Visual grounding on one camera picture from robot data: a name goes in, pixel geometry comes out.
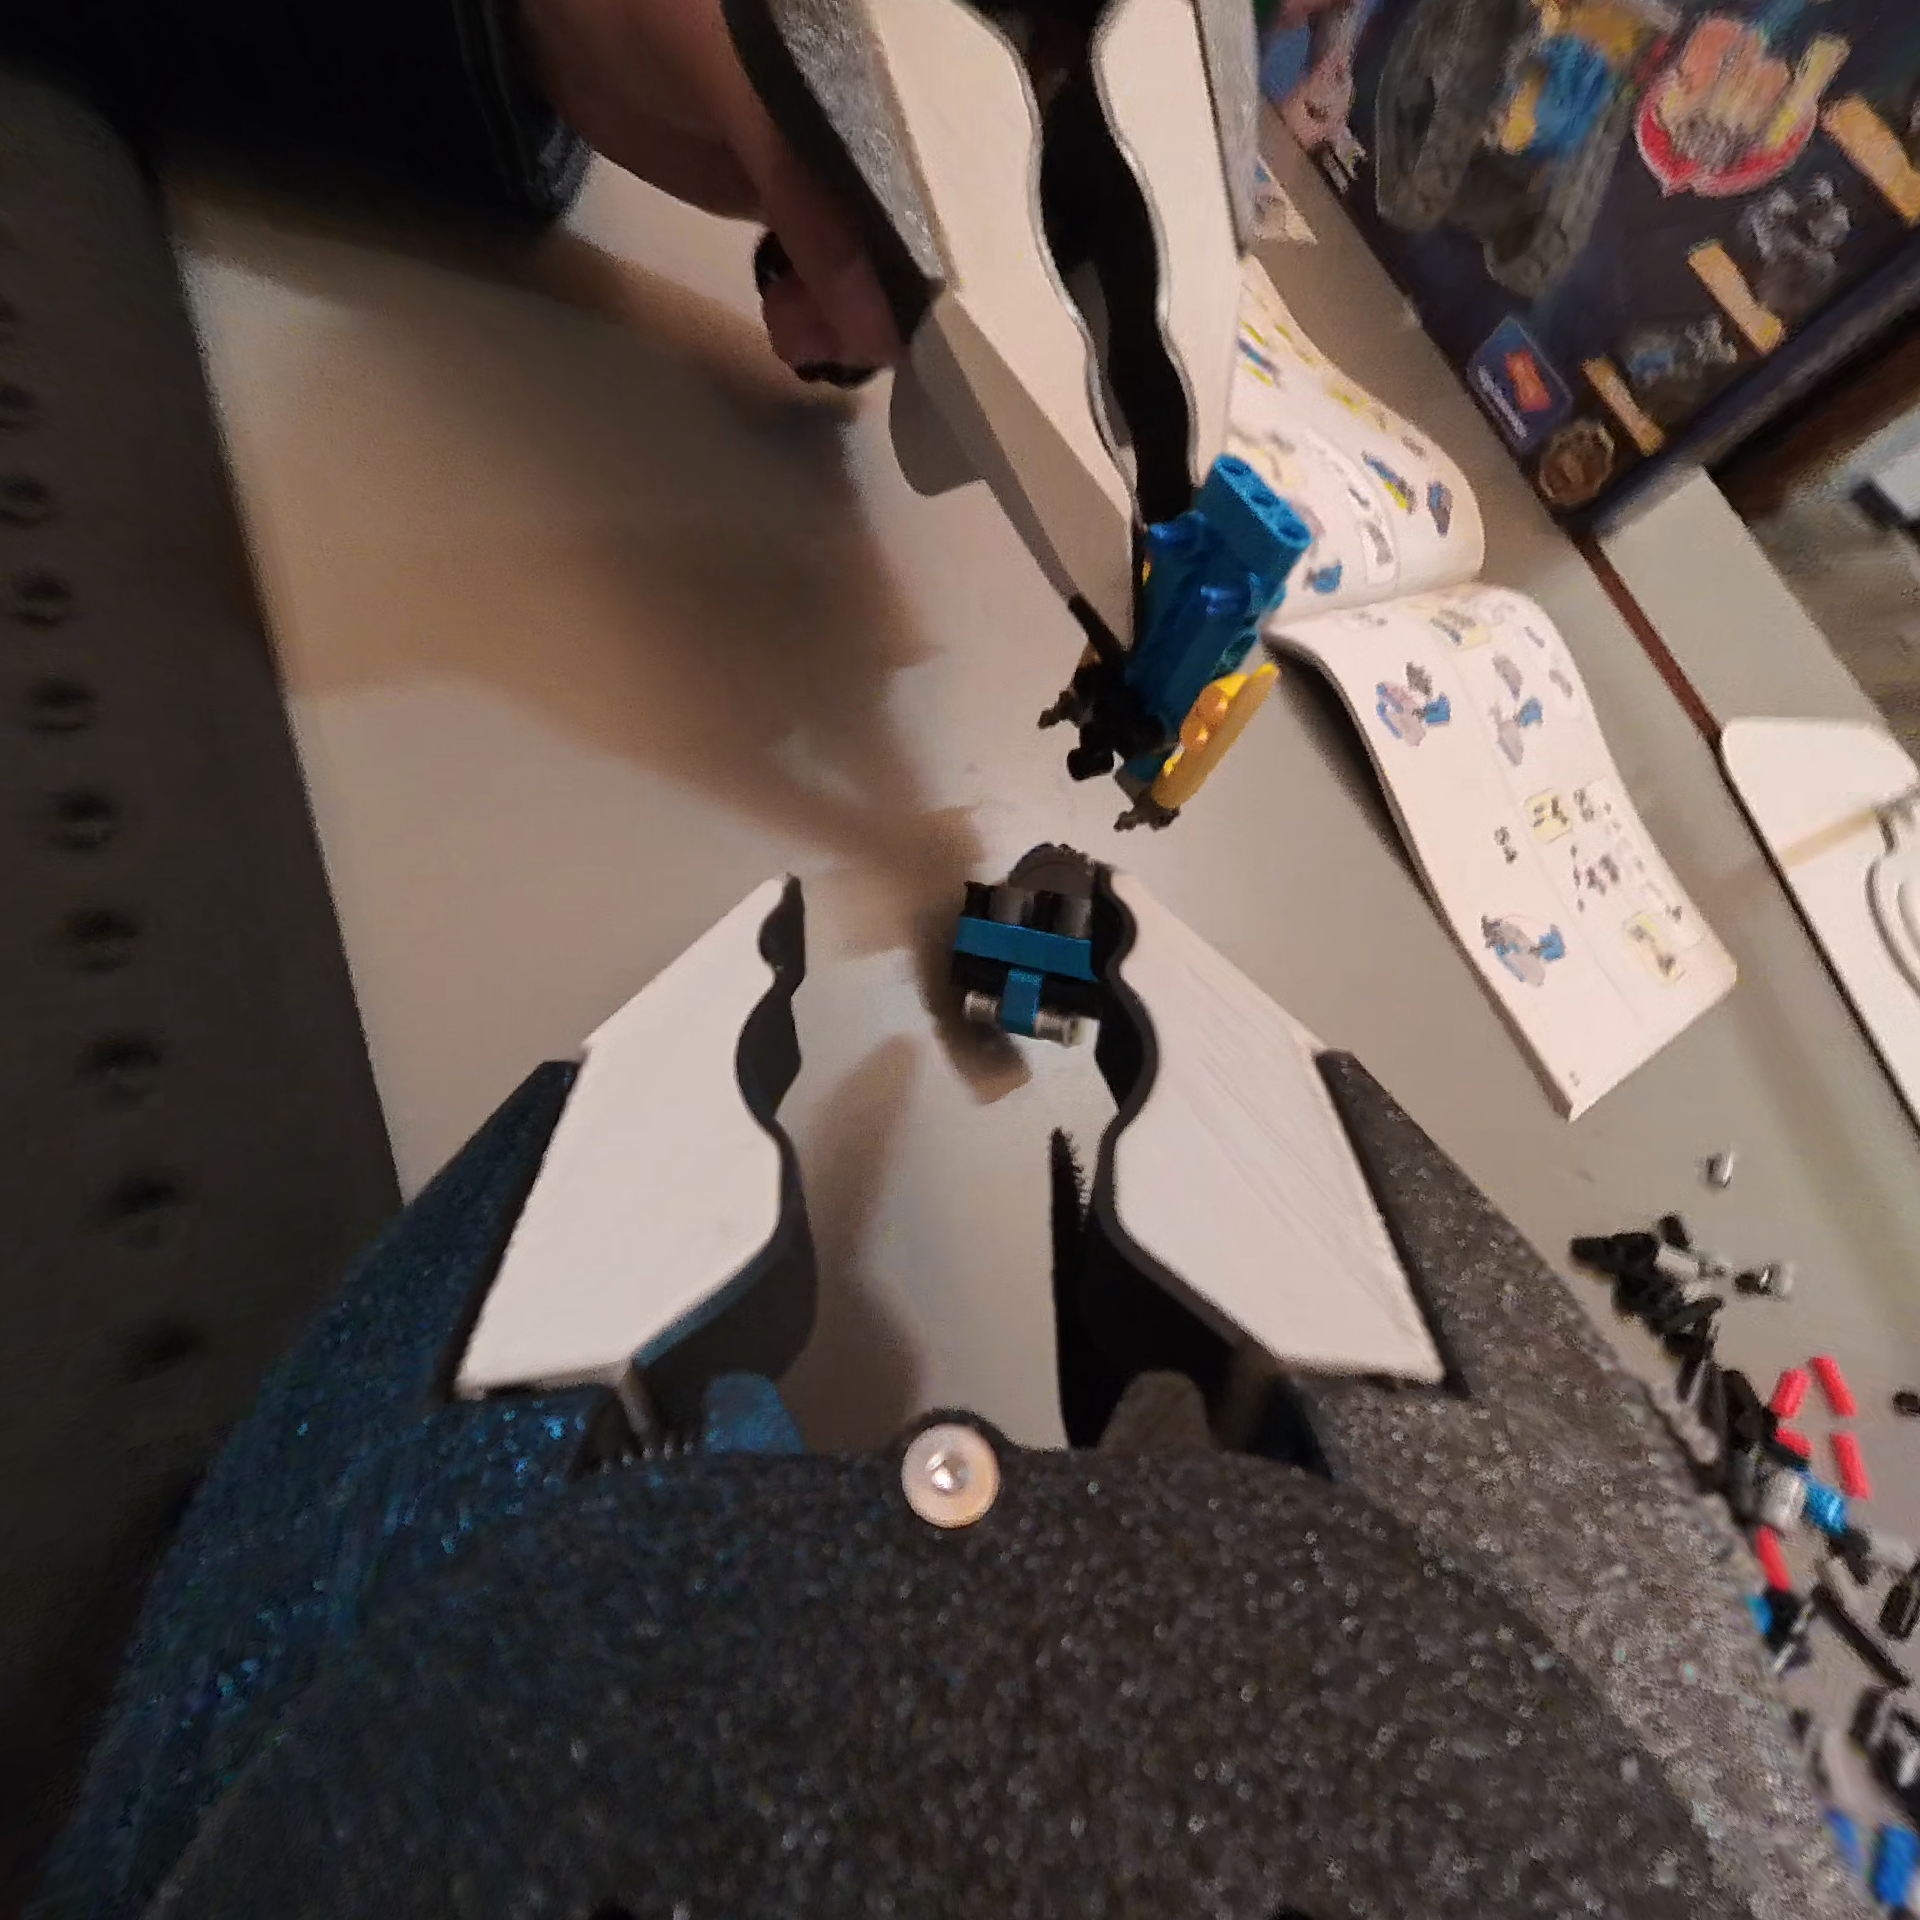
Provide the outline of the dark blue toy box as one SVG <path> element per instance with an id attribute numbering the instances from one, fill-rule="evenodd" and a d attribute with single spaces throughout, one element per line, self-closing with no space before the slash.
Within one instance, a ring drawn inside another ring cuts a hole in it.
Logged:
<path id="1" fill-rule="evenodd" d="M 1257 4 L 1261 86 L 1548 511 L 1916 312 L 1916 1 Z"/>

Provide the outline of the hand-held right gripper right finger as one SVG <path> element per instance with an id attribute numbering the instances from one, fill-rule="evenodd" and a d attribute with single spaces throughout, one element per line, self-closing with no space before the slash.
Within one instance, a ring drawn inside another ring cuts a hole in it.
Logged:
<path id="1" fill-rule="evenodd" d="M 1441 1388 L 1449 1356 L 1388 1229 L 1331 1057 L 1155 898 L 1096 871 L 1093 1060 L 1108 1112 L 1052 1170 L 1060 1389 L 1236 1357 Z"/>

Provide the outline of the open instruction booklet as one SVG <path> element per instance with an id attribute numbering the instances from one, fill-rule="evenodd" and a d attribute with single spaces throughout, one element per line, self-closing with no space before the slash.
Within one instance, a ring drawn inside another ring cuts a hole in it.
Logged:
<path id="1" fill-rule="evenodd" d="M 1320 352 L 1253 255 L 1228 452 L 1308 528 L 1269 654 L 1346 705 L 1435 913 L 1579 1117 L 1737 965 L 1627 794 L 1569 638 L 1481 578 L 1468 472 Z"/>

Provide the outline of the blue yellow brick assembly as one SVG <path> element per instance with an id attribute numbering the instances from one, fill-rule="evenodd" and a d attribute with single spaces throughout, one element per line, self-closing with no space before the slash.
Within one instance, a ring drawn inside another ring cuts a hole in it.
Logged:
<path id="1" fill-rule="evenodd" d="M 1260 469 L 1224 452 L 1190 506 L 1142 533 L 1133 638 L 1072 604 L 1086 648 L 1041 727 L 1074 732 L 1074 781 L 1122 791 L 1117 832 L 1170 828 L 1261 710 L 1280 676 L 1264 623 L 1310 538 Z"/>

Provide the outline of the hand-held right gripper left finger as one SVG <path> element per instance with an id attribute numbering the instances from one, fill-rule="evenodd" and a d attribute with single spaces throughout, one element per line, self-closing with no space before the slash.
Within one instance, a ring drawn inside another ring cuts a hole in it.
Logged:
<path id="1" fill-rule="evenodd" d="M 818 1306 L 798 1152 L 801 880 L 752 888 L 584 1041 L 458 1365 L 464 1401 L 779 1380 Z"/>

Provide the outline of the person's left hand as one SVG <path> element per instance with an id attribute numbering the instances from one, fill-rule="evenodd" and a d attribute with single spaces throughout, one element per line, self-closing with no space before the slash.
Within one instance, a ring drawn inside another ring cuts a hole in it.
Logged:
<path id="1" fill-rule="evenodd" d="M 526 1 L 520 34 L 546 100 L 632 175 L 757 224 L 787 255 L 760 292 L 794 372 L 876 372 L 904 357 L 854 213 L 794 149 L 716 1 Z"/>

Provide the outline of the blue beam with black pins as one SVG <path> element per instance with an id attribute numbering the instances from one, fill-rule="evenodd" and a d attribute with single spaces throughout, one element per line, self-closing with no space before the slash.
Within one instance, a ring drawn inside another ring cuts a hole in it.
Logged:
<path id="1" fill-rule="evenodd" d="M 1013 1040 L 1077 1047 L 1100 1012 L 1096 943 L 1086 933 L 961 917 L 950 983 L 966 1023 Z"/>

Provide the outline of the pile of loose small bricks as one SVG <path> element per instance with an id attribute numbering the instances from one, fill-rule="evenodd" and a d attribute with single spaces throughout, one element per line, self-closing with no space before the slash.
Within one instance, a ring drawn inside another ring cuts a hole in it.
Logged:
<path id="1" fill-rule="evenodd" d="M 1916 1914 L 1916 1382 L 1883 1405 L 1812 1330 L 1800 1262 L 1669 1208 L 1569 1239 L 1660 1353 L 1651 1397 L 1741 1541 L 1744 1607 L 1873 1914 Z"/>

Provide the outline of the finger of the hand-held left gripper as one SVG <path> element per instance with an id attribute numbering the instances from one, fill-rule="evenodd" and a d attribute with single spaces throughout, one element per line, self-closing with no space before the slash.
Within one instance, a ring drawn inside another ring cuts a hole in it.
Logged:
<path id="1" fill-rule="evenodd" d="M 1226 448 L 1251 247 L 1251 6 L 1107 4 L 1100 113 L 1128 181 L 1110 382 L 1140 496 L 1193 496 Z"/>
<path id="2" fill-rule="evenodd" d="M 1088 326 L 1041 217 L 1041 106 L 972 4 L 867 4 L 904 119 L 936 274 L 890 401 L 907 484 L 992 490 L 1054 589 L 1128 642 L 1136 509 L 1096 399 Z"/>

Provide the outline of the grey desk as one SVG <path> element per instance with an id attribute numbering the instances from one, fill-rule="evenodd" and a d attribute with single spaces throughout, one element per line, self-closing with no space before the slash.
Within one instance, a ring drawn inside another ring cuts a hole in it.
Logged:
<path id="1" fill-rule="evenodd" d="M 1116 860 L 1353 1052 L 1617 1341 L 1665 1377 L 1577 1234 L 1675 1214 L 1785 1302 L 1718 1349 L 1768 1393 L 1833 1356 L 1866 1512 L 1916 1542 L 1916 1135 L 1793 903 L 1589 559 L 1544 511 L 1313 167 L 1290 311 L 1438 438 L 1490 514 L 1483 575 L 1573 642 L 1627 791 L 1737 962 L 1736 994 L 1561 1120 L 1433 913 L 1346 713 L 1290 670 L 1166 832 L 1110 830 L 1036 718 L 1072 623 L 969 487 L 918 496 L 888 386 L 781 377 L 747 226 L 595 167 L 532 244 L 213 167 L 168 178 L 238 502 L 401 1185 L 762 882 L 796 873 L 802 1070 L 781 1106 L 824 1297 L 788 1397 L 821 1449 L 931 1407 L 1059 1446 L 1056 1129 L 1110 1109 L 1088 1048 L 950 1020 L 972 874 L 1037 841 Z"/>

